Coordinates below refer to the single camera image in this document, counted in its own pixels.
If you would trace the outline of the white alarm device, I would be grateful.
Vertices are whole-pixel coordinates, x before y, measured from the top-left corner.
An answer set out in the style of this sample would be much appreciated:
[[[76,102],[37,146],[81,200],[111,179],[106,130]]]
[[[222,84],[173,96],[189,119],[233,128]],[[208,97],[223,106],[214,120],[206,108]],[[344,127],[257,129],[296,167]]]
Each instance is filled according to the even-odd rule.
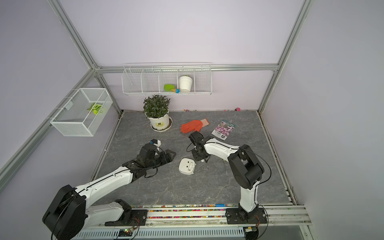
[[[183,158],[179,164],[179,172],[184,175],[193,175],[196,168],[196,162],[192,159]]]

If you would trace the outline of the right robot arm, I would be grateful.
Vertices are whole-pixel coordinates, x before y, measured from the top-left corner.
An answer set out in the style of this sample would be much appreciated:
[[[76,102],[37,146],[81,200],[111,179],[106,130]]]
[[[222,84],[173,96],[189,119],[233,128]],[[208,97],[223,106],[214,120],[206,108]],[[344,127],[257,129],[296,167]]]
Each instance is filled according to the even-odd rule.
[[[258,187],[262,183],[265,168],[250,146],[225,144],[212,136],[204,137],[197,131],[191,133],[189,139],[194,146],[194,160],[206,163],[211,156],[215,156],[229,163],[233,176],[241,187],[239,212],[255,214],[259,208]]]

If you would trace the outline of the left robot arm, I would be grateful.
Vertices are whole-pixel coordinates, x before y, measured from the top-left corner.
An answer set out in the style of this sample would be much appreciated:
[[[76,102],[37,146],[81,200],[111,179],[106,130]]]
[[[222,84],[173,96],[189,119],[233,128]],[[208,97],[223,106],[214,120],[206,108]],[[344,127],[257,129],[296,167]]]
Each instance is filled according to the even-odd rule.
[[[132,226],[139,229],[146,222],[146,213],[133,213],[124,200],[95,206],[94,203],[114,190],[141,177],[149,170],[158,170],[174,160],[176,153],[163,150],[159,144],[145,144],[135,159],[122,164],[111,173],[77,187],[66,185],[59,189],[43,216],[51,231],[51,239],[71,240],[83,229],[104,224],[107,227]]]

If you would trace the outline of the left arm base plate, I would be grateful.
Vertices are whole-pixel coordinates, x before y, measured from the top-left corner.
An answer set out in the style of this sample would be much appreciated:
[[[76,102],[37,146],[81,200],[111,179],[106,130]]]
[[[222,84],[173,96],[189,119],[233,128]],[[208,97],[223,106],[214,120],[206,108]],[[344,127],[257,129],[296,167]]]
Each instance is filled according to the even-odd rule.
[[[123,215],[117,220],[106,222],[106,227],[121,227],[121,226],[144,226],[147,221],[148,211],[144,209],[130,210],[124,212]]]

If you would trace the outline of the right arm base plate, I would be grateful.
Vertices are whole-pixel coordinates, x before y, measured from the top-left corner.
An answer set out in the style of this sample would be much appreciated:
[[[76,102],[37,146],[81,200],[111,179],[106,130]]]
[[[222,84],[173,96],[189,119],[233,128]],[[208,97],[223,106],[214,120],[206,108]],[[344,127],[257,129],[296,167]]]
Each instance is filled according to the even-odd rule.
[[[256,207],[250,213],[247,213],[242,208],[226,209],[225,216],[227,219],[227,224],[229,225],[259,225],[266,224],[268,222],[267,214],[265,213],[264,209],[260,207]]]

